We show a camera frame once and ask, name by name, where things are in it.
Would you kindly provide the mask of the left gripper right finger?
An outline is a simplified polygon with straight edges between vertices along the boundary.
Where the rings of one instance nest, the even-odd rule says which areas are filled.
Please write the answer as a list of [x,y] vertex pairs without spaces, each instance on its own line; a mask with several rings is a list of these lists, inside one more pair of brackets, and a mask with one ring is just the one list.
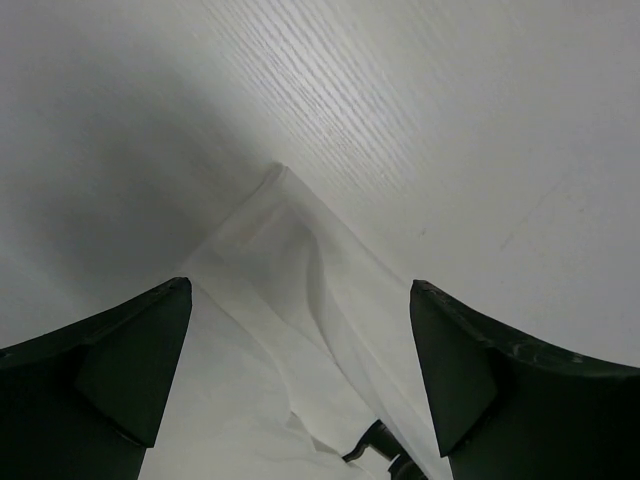
[[426,281],[411,326],[440,455],[457,479],[635,479],[639,371],[501,323]]

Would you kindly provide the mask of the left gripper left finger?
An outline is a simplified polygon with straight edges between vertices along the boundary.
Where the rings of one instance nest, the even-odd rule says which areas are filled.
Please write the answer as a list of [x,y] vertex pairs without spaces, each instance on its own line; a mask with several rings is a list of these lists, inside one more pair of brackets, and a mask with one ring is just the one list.
[[191,311],[191,282],[176,277],[2,349],[2,478],[138,478]]

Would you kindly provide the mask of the white t-shirt with robot print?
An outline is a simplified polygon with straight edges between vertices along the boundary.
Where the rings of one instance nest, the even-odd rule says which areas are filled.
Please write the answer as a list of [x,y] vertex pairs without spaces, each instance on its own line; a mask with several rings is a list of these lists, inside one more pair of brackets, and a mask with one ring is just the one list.
[[287,167],[180,266],[193,311],[145,479],[382,479],[376,421],[430,479],[437,451],[410,284]]

